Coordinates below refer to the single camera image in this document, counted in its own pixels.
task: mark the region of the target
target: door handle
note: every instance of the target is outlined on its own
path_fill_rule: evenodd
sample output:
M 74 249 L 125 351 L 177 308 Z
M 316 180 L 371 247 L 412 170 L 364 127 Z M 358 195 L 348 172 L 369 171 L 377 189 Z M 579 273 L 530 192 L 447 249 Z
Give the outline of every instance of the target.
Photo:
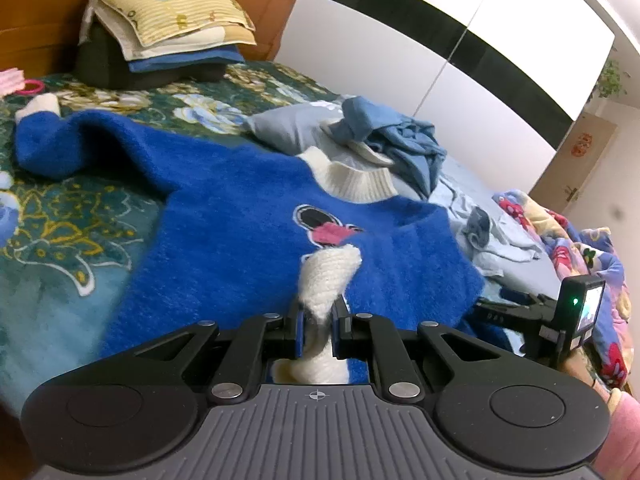
M 577 187 L 568 187 L 564 188 L 564 192 L 567 193 L 566 201 L 571 202 L 574 198 L 578 198 L 578 188 Z

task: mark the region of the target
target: potted plant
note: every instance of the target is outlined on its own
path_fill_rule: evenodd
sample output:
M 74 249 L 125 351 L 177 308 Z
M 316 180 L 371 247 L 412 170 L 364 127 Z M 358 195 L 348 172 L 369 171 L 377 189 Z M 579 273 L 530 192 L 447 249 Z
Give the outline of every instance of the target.
M 604 67 L 602 67 L 598 81 L 593 87 L 589 101 L 594 95 L 608 98 L 612 95 L 620 95 L 621 92 L 626 94 L 626 90 L 622 88 L 622 83 L 620 82 L 620 64 L 615 59 L 607 59 Z

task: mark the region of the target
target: black stripe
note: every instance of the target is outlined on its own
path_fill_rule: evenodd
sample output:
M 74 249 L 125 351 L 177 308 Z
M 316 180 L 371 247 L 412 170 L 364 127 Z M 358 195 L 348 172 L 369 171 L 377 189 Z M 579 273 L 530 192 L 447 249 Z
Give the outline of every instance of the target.
M 554 148 L 558 148 L 571 126 L 569 115 L 533 79 L 487 42 L 469 31 L 465 33 L 465 25 L 437 7 L 423 0 L 333 1 L 450 58 L 457 69 L 516 112 Z
M 465 31 L 462 23 L 423 0 L 333 1 L 394 28 L 445 59 Z
M 467 31 L 451 64 L 516 112 L 555 149 L 573 123 L 527 74 L 487 42 Z

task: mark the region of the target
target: floral bedspread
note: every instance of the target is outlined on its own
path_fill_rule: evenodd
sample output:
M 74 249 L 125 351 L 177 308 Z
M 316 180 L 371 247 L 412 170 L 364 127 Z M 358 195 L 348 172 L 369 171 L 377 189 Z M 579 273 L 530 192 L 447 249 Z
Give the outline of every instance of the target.
M 244 117 L 338 96 L 283 65 L 230 65 L 219 83 L 152 91 L 90 88 L 44 78 L 63 115 L 98 108 L 225 145 L 246 142 Z M 14 161 L 14 114 L 0 100 L 0 399 L 17 411 L 39 383 L 92 359 L 129 274 L 153 237 L 162 203 L 134 175 L 95 171 L 53 182 Z

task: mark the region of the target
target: white wardrobe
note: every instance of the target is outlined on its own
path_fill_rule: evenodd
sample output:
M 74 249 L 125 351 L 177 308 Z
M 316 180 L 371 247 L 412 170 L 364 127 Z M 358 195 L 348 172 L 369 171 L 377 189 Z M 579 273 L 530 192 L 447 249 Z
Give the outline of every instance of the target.
M 490 188 L 529 191 L 613 38 L 583 0 L 298 0 L 276 61 L 431 121 Z

